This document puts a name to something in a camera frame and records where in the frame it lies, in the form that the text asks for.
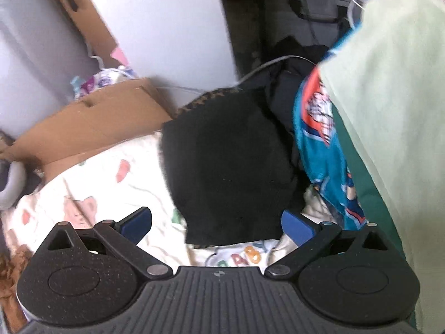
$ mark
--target white wall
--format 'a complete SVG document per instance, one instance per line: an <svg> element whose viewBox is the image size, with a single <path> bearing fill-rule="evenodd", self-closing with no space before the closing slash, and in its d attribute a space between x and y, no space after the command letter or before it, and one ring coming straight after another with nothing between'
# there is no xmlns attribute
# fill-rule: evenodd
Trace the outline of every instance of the white wall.
<svg viewBox="0 0 445 334"><path fill-rule="evenodd" d="M221 0L92 1L131 66L157 86L215 89L237 81Z"/></svg>
<svg viewBox="0 0 445 334"><path fill-rule="evenodd" d="M97 72L54 0L0 0L0 129L17 138L73 99Z"/></svg>

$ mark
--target light green cloth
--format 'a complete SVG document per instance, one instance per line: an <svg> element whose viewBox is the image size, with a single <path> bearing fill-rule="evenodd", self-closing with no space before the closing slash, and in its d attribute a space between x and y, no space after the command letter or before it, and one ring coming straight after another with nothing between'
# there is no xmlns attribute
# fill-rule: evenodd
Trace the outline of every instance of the light green cloth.
<svg viewBox="0 0 445 334"><path fill-rule="evenodd" d="M417 327L441 333L445 2L371 0L361 28L337 56L322 62L320 73L421 282Z"/></svg>

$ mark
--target round black disc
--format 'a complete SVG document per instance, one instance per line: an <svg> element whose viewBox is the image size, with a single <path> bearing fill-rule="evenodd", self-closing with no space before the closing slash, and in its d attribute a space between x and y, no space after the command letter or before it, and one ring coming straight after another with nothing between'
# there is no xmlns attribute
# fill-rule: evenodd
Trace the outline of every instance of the round black disc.
<svg viewBox="0 0 445 334"><path fill-rule="evenodd" d="M48 251L32 261L17 285L17 297L30 318L83 326L122 311L136 289L136 275L126 263L73 248Z"/></svg>
<svg viewBox="0 0 445 334"><path fill-rule="evenodd" d="M391 260L381 253L364 250L312 262L298 279L304 300L323 315L352 325L406 319L417 301L418 280L402 258Z"/></svg>

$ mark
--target cardboard flap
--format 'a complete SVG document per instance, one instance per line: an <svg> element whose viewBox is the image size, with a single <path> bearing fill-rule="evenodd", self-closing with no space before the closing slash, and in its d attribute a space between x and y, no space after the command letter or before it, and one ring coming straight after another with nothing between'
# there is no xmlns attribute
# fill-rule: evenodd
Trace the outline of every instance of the cardboard flap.
<svg viewBox="0 0 445 334"><path fill-rule="evenodd" d="M59 160L78 160L66 159L72 156L91 157L161 129L171 118L160 100L162 96L148 79L107 86L36 124L7 148L2 158L43 167Z"/></svg>

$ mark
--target black fabric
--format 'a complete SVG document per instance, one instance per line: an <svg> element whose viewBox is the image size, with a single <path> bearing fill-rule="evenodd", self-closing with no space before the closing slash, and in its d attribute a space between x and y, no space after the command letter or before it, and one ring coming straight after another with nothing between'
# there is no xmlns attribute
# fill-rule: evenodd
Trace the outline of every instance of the black fabric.
<svg viewBox="0 0 445 334"><path fill-rule="evenodd" d="M186 243L279 239L283 210L302 210L308 179L298 168L292 106L312 68L302 59L274 64L164 125L166 181L187 222Z"/></svg>

